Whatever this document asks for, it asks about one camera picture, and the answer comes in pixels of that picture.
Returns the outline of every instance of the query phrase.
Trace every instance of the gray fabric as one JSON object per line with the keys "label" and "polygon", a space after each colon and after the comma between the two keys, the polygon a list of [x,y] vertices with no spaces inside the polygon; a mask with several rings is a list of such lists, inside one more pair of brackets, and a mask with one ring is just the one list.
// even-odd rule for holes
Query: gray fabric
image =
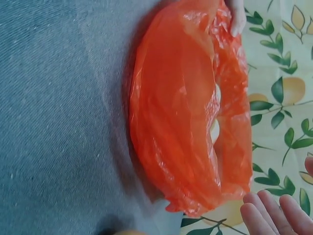
{"label": "gray fabric", "polygon": [[179,233],[181,213],[136,174],[122,112],[137,26],[157,2],[0,1],[1,234]]}

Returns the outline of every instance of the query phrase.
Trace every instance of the orange plastic bag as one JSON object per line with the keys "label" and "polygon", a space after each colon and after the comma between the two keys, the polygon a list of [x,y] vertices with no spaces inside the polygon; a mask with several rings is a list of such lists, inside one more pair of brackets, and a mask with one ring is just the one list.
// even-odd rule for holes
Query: orange plastic bag
{"label": "orange plastic bag", "polygon": [[180,0],[157,14],[137,51],[131,139],[171,212],[199,216],[249,192],[247,66],[230,21],[222,0]]}

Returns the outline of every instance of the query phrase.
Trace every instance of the tablecloth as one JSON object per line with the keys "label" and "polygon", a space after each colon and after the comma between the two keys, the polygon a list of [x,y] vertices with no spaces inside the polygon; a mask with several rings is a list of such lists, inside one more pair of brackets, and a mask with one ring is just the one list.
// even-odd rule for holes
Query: tablecloth
{"label": "tablecloth", "polygon": [[[253,141],[252,191],[276,200],[293,196],[313,217],[313,178],[304,160],[313,154],[313,2],[246,0],[243,32],[249,66]],[[242,201],[200,218],[184,217],[181,235],[248,234]]]}

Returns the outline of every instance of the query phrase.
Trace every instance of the yellow lemon print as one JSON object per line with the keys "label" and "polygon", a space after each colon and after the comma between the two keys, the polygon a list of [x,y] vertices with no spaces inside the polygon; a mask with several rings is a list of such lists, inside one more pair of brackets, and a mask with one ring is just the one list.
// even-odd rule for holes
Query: yellow lemon print
{"label": "yellow lemon print", "polygon": [[253,93],[253,94],[250,94],[248,96],[249,98],[249,101],[250,102],[253,102],[253,101],[264,101],[264,102],[268,102],[268,98],[263,95],[263,94],[260,94],[260,93]]}
{"label": "yellow lemon print", "polygon": [[283,79],[284,105],[293,105],[302,100],[305,94],[305,83],[298,77]]}
{"label": "yellow lemon print", "polygon": [[[216,221],[221,221],[223,219],[226,219],[224,224],[228,226],[236,226],[238,224],[241,224],[243,222],[243,219],[240,214],[240,207],[243,205],[242,200],[235,200],[235,201],[229,201],[222,206],[216,208],[213,211],[210,211],[203,215],[203,217],[208,219],[214,219]],[[203,220],[204,223],[207,223],[209,225],[215,225],[216,223]]]}

